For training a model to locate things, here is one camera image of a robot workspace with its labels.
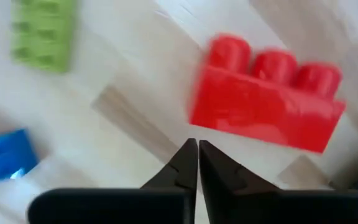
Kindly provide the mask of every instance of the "plastic brick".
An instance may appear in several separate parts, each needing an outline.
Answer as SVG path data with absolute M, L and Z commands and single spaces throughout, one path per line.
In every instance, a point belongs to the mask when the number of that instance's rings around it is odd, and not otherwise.
M 24 130 L 0 136 L 0 180 L 21 177 L 37 163 Z
M 279 49 L 259 52 L 249 66 L 247 46 L 230 35 L 212 41 L 190 123 L 323 152 L 345 109 L 334 100 L 341 72 L 326 63 L 299 66 L 290 52 Z
M 75 0 L 15 0 L 13 58 L 63 73 L 69 69 Z

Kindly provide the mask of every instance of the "red block stud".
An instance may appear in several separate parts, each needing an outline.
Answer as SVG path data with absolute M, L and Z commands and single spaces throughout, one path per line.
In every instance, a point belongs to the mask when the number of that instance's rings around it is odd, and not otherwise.
M 197 78 L 189 122 L 267 142 L 323 152 L 345 103 L 333 96 L 340 71 L 328 64 L 298 65 L 290 53 L 267 50 L 250 75 L 248 43 L 220 35 Z
M 261 80 L 289 85 L 293 81 L 297 66 L 292 54 L 283 50 L 266 50 L 256 57 L 251 75 Z
M 325 98 L 334 98 L 341 80 L 341 72 L 335 66 L 310 63 L 300 68 L 295 86 Z
M 245 73 L 250 55 L 251 48 L 246 41 L 231 35 L 221 35 L 212 41 L 206 63 L 231 72 Z

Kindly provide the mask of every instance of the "toy block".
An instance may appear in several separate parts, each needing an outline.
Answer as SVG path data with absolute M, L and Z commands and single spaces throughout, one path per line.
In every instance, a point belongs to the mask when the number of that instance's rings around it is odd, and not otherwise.
M 0 136 L 0 180 L 16 179 L 38 163 L 24 130 Z
M 322 153 L 345 110 L 334 95 L 342 80 L 328 63 L 298 65 L 267 49 L 249 66 L 249 44 L 221 34 L 198 74 L 190 124 Z
M 67 72 L 75 0 L 15 0 L 12 56 L 50 72 Z

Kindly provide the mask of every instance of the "blue toy block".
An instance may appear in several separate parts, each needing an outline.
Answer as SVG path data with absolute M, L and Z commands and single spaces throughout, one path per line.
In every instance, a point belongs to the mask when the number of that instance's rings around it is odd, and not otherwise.
M 37 164 L 25 130 L 0 135 L 0 180 L 21 177 Z

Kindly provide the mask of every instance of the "green toy block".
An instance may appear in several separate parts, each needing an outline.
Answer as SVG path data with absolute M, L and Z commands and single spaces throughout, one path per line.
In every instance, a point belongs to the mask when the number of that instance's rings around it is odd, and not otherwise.
M 50 72 L 67 72 L 76 0 L 15 0 L 12 56 Z

